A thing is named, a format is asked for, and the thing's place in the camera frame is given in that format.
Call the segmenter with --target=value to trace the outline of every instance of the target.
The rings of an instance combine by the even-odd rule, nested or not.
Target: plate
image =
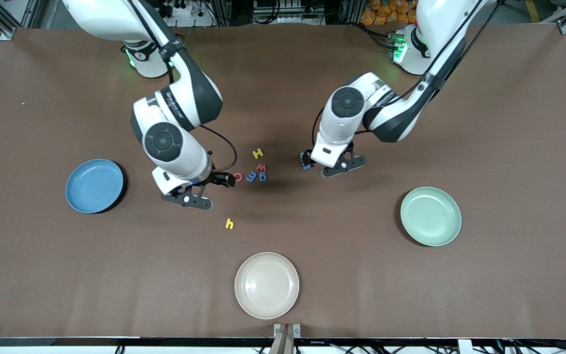
[[[235,276],[235,296],[247,314],[273,320],[289,311],[300,289],[298,273],[287,258],[271,252],[245,260]]]
[[[400,209],[407,233],[427,246],[445,246],[458,236],[462,214],[445,191],[420,187],[407,193]]]
[[[116,163],[94,159],[78,166],[65,187],[67,203],[81,213],[98,213],[112,206],[124,188],[124,174]]]

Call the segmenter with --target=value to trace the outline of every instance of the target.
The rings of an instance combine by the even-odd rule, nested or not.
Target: metal bracket
[[[279,334],[279,329],[281,329],[281,325],[275,324],[274,325],[274,336],[275,337],[277,336],[277,334]],[[300,323],[294,323],[292,329],[294,330],[294,338],[301,338],[301,324]]]
[[[556,26],[559,28],[560,34],[566,34],[566,29],[562,27],[562,23],[560,20],[556,21]]]
[[[166,202],[176,203],[183,207],[192,207],[202,210],[209,210],[213,206],[213,202],[202,196],[204,191],[204,186],[200,186],[198,194],[195,195],[191,193],[191,188],[193,186],[188,186],[182,192],[172,193],[170,195],[161,195],[161,199]]]
[[[342,173],[346,173],[348,171],[357,170],[358,168],[364,166],[366,164],[366,157],[363,156],[355,156],[353,152],[353,142],[351,141],[350,144],[346,147],[346,150],[342,152],[342,155],[338,157],[338,161],[335,163],[335,166],[332,168],[325,167],[322,170],[323,177],[333,177],[340,175]]]
[[[12,40],[12,38],[14,38],[15,33],[16,33],[16,27],[14,27],[10,33],[2,32],[0,35],[0,40]]]

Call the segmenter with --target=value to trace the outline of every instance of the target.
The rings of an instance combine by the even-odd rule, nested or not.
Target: white plate
[[[237,302],[259,320],[285,315],[294,306],[300,287],[292,262],[272,252],[245,260],[235,276]]]

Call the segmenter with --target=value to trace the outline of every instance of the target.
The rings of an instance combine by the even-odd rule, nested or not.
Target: blue plate
[[[67,203],[81,213],[98,213],[112,206],[124,188],[124,174],[116,163],[106,159],[87,161],[67,180]]]

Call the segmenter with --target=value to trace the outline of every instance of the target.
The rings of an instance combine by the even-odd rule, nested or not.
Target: green plate
[[[427,246],[445,246],[458,236],[462,226],[458,204],[445,191],[434,187],[407,193],[400,214],[407,233]]]

